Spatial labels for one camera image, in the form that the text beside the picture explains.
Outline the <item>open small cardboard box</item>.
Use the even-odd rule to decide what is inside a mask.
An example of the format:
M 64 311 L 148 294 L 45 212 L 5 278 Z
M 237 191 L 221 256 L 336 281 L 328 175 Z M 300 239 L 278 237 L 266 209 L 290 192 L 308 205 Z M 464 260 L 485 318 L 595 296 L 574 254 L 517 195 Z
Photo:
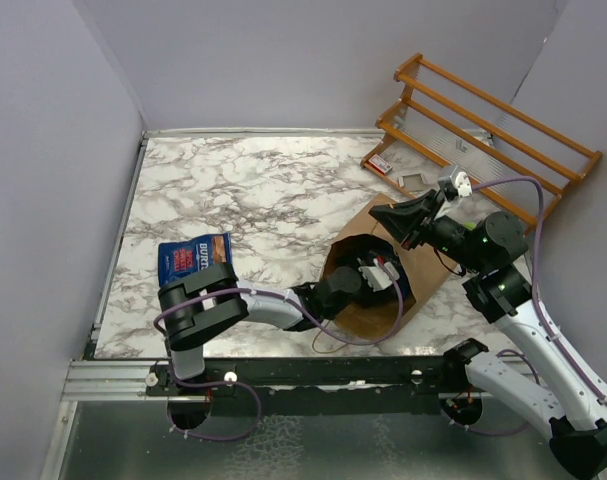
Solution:
M 430 184 L 422 173 L 408 173 L 397 177 L 397 184 L 403 190 L 417 193 L 429 188 Z

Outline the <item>blue Burts chips bag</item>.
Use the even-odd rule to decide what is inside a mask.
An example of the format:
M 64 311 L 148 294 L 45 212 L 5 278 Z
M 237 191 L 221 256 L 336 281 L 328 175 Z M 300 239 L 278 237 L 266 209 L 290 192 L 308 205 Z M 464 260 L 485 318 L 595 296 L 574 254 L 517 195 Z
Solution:
M 158 245 L 157 278 L 163 287 L 217 263 L 231 263 L 229 233 L 204 234 L 190 240 Z

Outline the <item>wooden two-tier rack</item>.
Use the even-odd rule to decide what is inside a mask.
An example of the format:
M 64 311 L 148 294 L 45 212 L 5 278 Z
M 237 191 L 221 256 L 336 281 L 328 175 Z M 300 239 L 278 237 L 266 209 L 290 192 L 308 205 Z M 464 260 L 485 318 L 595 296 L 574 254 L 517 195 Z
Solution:
M 496 206 L 528 231 L 582 183 L 602 158 L 514 106 L 416 53 L 394 72 L 399 98 L 377 119 L 383 137 L 362 168 L 407 197 L 397 177 L 413 168 L 458 165 Z M 393 167 L 382 175 L 374 154 Z

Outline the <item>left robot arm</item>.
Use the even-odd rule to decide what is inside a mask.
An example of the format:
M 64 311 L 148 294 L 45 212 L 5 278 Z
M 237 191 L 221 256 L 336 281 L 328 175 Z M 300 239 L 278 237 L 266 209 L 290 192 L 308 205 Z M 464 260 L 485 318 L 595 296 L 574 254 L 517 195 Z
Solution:
M 398 325 L 410 292 L 399 258 L 381 250 L 348 255 L 325 278 L 282 290 L 257 287 L 230 263 L 220 263 L 162 286 L 154 325 L 169 353 L 169 382 L 189 395 L 203 385 L 204 345 L 241 321 L 303 332 L 336 320 L 350 306 L 392 304 Z

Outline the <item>blue salt vinegar chips bag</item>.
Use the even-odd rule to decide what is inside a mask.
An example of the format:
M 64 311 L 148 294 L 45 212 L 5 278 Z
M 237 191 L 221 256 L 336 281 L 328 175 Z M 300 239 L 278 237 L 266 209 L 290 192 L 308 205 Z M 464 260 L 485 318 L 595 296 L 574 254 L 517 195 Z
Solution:
M 399 285 L 399 289 L 405 301 L 414 300 L 414 294 L 412 292 L 412 287 L 409 281 L 409 277 L 405 272 L 402 265 L 396 265 L 395 269 L 398 273 L 397 275 L 397 284 Z

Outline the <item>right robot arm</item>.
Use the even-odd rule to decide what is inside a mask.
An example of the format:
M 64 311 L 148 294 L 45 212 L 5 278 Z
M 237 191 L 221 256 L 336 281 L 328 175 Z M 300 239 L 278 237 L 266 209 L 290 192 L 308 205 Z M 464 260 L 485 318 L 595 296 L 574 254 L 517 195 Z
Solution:
M 488 392 L 547 440 L 570 475 L 595 478 L 607 468 L 607 383 L 551 319 L 533 280 L 515 267 L 528 250 L 520 221 L 497 211 L 469 229 L 442 214 L 444 202 L 442 193 L 430 190 L 369 213 L 404 249 L 427 244 L 471 272 L 463 288 L 474 309 L 520 349 L 545 382 L 522 377 L 466 341 L 449 351 L 453 360 L 442 367 L 444 383 L 455 391 L 474 385 Z

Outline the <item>small red white box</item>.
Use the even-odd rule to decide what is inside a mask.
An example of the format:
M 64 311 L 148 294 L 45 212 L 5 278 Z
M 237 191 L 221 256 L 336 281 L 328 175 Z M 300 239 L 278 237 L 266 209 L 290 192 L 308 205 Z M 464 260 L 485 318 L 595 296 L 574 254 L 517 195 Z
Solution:
M 384 160 L 380 155 L 374 154 L 366 160 L 366 164 L 374 168 L 382 175 L 389 174 L 393 167 L 390 163 Z

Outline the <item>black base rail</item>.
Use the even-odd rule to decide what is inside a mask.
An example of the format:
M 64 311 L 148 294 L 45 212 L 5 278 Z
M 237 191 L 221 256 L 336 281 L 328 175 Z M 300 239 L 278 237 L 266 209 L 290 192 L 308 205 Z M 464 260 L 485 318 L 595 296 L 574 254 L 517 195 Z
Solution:
M 175 383 L 164 364 L 149 370 L 151 397 L 188 412 L 224 416 L 437 415 L 443 399 L 467 390 L 465 367 L 487 352 L 475 339 L 441 356 L 208 358 L 204 373 Z

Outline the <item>brown paper bag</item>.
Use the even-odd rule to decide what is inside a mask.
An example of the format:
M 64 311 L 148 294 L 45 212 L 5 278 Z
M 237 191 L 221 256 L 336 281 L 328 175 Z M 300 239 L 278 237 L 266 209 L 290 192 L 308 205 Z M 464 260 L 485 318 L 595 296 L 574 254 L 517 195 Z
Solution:
M 309 301 L 315 319 L 332 322 L 357 344 L 395 335 L 458 271 L 428 244 L 404 249 L 370 215 L 373 207 L 392 203 L 379 193 L 347 221 L 330 244 Z

